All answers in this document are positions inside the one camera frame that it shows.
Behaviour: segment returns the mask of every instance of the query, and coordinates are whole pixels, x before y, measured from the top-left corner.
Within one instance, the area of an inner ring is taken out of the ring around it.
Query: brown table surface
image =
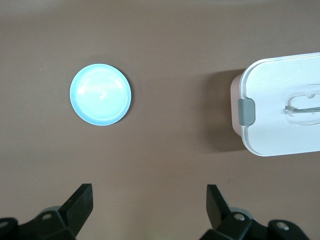
[[[79,240],[197,240],[206,185],[264,225],[319,238],[320,153],[259,157],[231,125],[230,84],[251,63],[319,52],[318,0],[0,0],[0,217],[20,223],[93,184]],[[132,86],[98,127],[69,97],[83,67]]]

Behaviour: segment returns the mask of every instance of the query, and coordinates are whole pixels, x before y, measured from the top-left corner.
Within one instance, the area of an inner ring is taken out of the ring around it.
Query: gray latch
[[[242,126],[252,125],[256,120],[255,102],[251,98],[238,100],[239,123]]]

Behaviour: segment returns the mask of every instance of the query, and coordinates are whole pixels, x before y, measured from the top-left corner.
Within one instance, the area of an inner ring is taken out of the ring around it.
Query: black robotic claw
[[[242,212],[232,211],[216,185],[207,186],[206,211],[213,229],[200,240],[309,240],[292,222],[272,220],[266,227]]]
[[[22,225],[0,218],[0,240],[75,240],[93,207],[92,185],[82,184],[58,211],[42,212]]]

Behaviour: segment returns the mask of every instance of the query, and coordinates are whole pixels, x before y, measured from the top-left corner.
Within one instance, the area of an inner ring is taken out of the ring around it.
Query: metal bolt
[[[52,217],[52,214],[48,213],[42,216],[42,220],[47,220],[47,219],[50,219],[51,217]]]
[[[278,228],[280,228],[281,230],[285,230],[285,231],[288,231],[288,230],[289,230],[288,225],[285,224],[285,223],[282,222],[282,221],[278,221],[278,222],[276,223],[276,226],[277,226]]]
[[[7,226],[9,224],[9,222],[4,221],[4,222],[0,222],[0,229],[4,228],[5,226]]]
[[[243,216],[243,215],[240,214],[240,213],[236,213],[236,214],[234,215],[234,218],[237,219],[238,221],[244,221],[244,220],[246,220],[245,216]]]

